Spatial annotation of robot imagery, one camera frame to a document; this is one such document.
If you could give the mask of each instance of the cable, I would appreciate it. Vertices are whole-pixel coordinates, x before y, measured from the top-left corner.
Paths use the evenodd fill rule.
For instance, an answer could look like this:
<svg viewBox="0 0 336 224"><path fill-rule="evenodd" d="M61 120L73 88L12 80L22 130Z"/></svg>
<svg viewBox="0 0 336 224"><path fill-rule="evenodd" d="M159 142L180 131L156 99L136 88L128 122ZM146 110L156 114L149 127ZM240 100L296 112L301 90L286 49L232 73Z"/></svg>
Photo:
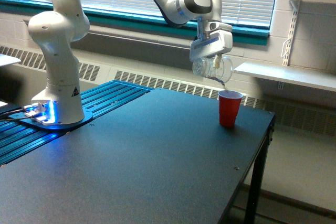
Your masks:
<svg viewBox="0 0 336 224"><path fill-rule="evenodd" d="M14 118L14 119L1 119L0 122L13 122L13 121L19 121L23 119L29 119L29 118L35 118L36 116L26 116L24 118Z"/></svg>
<svg viewBox="0 0 336 224"><path fill-rule="evenodd" d="M11 111L2 113L2 114L0 114L0 119L1 119L1 118L4 118L4 117L7 117L7 116L9 116L9 115L12 115L12 114L19 113L19 112L24 112L24 109L11 110Z"/></svg>

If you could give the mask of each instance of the window frame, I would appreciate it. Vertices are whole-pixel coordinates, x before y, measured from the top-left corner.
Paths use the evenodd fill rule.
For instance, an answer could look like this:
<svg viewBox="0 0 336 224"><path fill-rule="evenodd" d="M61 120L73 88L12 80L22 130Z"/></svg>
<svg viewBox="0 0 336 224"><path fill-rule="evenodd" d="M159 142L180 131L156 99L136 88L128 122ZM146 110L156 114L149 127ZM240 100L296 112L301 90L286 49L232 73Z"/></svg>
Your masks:
<svg viewBox="0 0 336 224"><path fill-rule="evenodd" d="M53 10L53 5L46 2L29 0L0 0L0 11L28 13L36 15L43 11ZM83 7L84 13L91 23L114 25L146 32L159 32L168 36L194 38L197 36L197 22L190 21L180 28L170 27L162 17L116 12L111 10ZM269 28L255 28L233 25L233 42L253 45L267 45Z"/></svg>

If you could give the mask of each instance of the red cup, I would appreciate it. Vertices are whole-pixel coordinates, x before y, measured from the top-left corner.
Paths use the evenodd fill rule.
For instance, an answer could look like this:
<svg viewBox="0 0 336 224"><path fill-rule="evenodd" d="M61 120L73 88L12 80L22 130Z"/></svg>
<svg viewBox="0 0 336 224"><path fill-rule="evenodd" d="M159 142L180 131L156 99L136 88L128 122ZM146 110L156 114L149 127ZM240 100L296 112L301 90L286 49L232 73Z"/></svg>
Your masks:
<svg viewBox="0 0 336 224"><path fill-rule="evenodd" d="M219 123L227 128L235 126L240 102L243 95L241 93L222 90L219 95Z"/></svg>

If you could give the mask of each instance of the warning label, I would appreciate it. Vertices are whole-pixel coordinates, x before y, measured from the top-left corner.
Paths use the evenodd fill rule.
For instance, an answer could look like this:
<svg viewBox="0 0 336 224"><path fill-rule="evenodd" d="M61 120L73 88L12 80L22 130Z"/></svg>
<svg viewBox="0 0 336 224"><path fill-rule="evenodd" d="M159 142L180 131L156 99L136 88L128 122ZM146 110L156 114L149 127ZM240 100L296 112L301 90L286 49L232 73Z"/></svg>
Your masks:
<svg viewBox="0 0 336 224"><path fill-rule="evenodd" d="M78 91L77 87L75 87L75 90L72 93L72 97L75 97L77 95L79 95L79 91Z"/></svg>

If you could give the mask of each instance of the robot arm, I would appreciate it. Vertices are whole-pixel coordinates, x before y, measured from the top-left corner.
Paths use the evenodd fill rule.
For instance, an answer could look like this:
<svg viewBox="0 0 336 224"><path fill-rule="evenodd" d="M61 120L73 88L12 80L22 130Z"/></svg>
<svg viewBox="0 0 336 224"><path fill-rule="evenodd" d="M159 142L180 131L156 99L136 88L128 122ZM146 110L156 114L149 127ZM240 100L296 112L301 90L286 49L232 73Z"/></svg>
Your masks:
<svg viewBox="0 0 336 224"><path fill-rule="evenodd" d="M154 1L171 26L180 27L192 19L197 20L197 39L191 44L190 60L200 67L201 58L214 58L213 68L218 69L222 54L230 52L233 44L232 26L222 23L222 0ZM201 72L194 71L195 74L206 75Z"/></svg>
<svg viewBox="0 0 336 224"><path fill-rule="evenodd" d="M47 86L32 103L45 104L35 120L44 125L73 124L84 118L79 90L78 59L70 43L83 38L90 24L80 0L52 0L54 11L31 18L29 33L41 47L47 65Z"/></svg>

